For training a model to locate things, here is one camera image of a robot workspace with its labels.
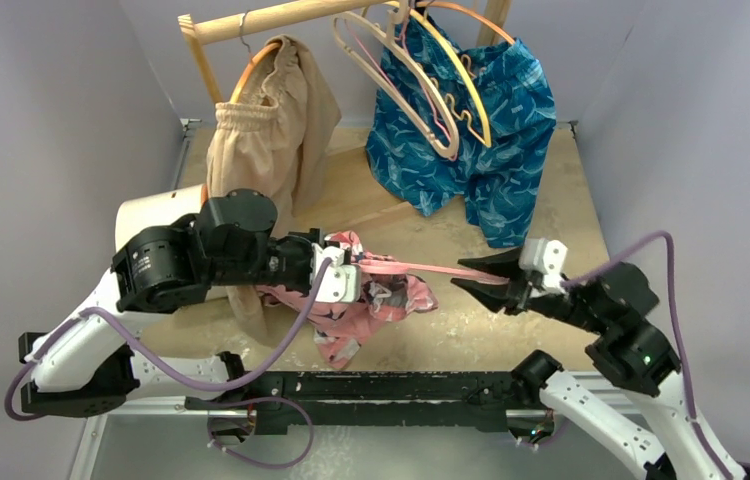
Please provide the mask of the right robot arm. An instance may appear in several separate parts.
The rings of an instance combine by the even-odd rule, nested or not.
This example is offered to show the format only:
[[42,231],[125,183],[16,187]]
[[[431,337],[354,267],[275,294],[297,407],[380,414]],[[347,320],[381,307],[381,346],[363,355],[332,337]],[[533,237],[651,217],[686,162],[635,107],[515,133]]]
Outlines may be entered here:
[[560,271],[564,251],[557,241],[539,241],[461,259],[475,274],[452,282],[492,312],[535,312],[595,334],[585,348],[594,368],[647,424],[607,405],[542,350],[512,370],[515,399],[562,414],[637,479],[750,479],[750,466],[735,460],[698,414],[680,349],[648,321],[658,297],[644,273],[619,262],[569,286]]

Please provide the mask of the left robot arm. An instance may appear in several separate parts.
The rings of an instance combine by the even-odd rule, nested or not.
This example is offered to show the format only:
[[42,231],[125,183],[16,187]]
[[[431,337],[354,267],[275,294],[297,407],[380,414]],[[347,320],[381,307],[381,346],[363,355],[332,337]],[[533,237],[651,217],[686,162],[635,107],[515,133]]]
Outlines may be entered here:
[[54,330],[19,339],[21,371],[4,398],[17,421],[89,418],[146,397],[186,396],[235,409],[261,368],[239,356],[164,359],[141,332],[216,286],[284,287],[302,293],[301,328],[318,303],[352,303],[361,271],[349,250],[319,230],[272,235],[273,201],[251,189],[205,200],[196,213],[134,235],[113,257],[93,292]]

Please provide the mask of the pink floral shorts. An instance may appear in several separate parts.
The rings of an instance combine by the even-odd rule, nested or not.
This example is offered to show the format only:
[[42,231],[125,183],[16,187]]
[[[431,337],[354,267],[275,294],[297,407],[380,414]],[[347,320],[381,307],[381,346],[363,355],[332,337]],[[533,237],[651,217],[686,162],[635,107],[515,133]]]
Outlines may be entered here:
[[[389,255],[366,250],[354,231],[334,232],[326,240],[348,248],[354,263],[359,259],[392,262]],[[323,359],[334,369],[344,368],[370,337],[388,323],[403,321],[412,313],[428,313],[439,302],[427,283],[411,274],[362,274],[362,293],[351,304],[316,303],[308,320],[314,328],[314,342]],[[257,287],[265,306],[286,305],[296,311],[305,305],[306,295],[284,287]]]

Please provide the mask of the pink plastic hanger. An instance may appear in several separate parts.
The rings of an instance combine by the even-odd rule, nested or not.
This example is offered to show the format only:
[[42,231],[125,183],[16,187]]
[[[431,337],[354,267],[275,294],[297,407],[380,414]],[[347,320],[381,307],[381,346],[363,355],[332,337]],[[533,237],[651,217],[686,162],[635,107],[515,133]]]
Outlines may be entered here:
[[509,279],[505,277],[459,267],[445,267],[408,262],[377,260],[371,258],[361,259],[357,262],[357,265],[363,272],[376,275],[401,275],[420,271],[449,275],[453,278],[471,280],[489,285],[504,285],[509,282]]

